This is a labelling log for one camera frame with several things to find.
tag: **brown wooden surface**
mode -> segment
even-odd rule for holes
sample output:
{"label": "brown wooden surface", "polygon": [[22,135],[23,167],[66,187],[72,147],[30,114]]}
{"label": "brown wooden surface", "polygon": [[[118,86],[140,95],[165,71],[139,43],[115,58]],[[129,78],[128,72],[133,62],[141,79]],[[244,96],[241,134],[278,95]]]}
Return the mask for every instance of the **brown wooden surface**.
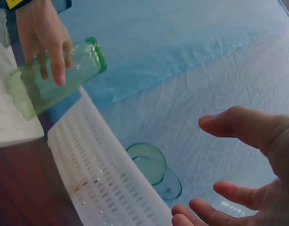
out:
{"label": "brown wooden surface", "polygon": [[0,149],[0,226],[82,226],[45,138]]}

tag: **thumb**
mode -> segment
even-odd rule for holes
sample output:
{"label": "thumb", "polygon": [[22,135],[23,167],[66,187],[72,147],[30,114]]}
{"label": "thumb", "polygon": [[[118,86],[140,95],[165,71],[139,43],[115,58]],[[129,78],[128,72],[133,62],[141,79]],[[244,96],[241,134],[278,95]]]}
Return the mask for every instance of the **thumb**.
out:
{"label": "thumb", "polygon": [[260,149],[274,173],[289,188],[289,115],[237,106],[216,116],[200,118],[199,126],[216,137],[235,137]]}

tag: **green glass bowl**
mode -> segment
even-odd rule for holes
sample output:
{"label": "green glass bowl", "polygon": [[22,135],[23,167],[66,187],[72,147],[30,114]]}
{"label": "green glass bowl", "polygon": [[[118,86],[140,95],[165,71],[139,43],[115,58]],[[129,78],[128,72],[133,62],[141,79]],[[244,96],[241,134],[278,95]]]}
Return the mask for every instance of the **green glass bowl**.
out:
{"label": "green glass bowl", "polygon": [[[134,163],[144,174],[145,178],[152,186],[158,185],[163,181],[167,170],[167,161],[163,153],[155,146],[148,143],[135,143],[127,148],[127,153]],[[158,164],[148,165],[146,161],[140,161],[137,157],[143,156],[157,161]]]}

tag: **blue plastic sheet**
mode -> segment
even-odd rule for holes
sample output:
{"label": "blue plastic sheet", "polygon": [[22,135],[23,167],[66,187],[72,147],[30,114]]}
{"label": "blue plastic sheet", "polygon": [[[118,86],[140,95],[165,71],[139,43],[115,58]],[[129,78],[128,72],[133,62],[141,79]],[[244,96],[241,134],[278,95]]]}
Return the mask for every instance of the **blue plastic sheet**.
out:
{"label": "blue plastic sheet", "polygon": [[202,197],[236,217],[253,211],[213,191],[218,180],[260,187],[275,175],[255,148],[202,131],[198,119],[231,106],[289,114],[289,28],[229,55],[187,70],[161,84],[101,109],[125,148],[148,142],[165,154],[182,182],[176,202]]}
{"label": "blue plastic sheet", "polygon": [[[101,43],[108,70],[85,85],[99,108],[289,26],[280,0],[76,0],[61,18],[73,40]],[[51,108],[52,120],[77,98]]]}

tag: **white plastic tray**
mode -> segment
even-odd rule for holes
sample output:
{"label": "white plastic tray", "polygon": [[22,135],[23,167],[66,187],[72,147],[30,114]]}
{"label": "white plastic tray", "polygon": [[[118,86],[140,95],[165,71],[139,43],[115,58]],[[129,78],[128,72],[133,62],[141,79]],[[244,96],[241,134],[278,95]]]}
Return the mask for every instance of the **white plastic tray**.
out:
{"label": "white plastic tray", "polygon": [[57,168],[85,226],[171,226],[171,212],[83,88],[48,132]]}

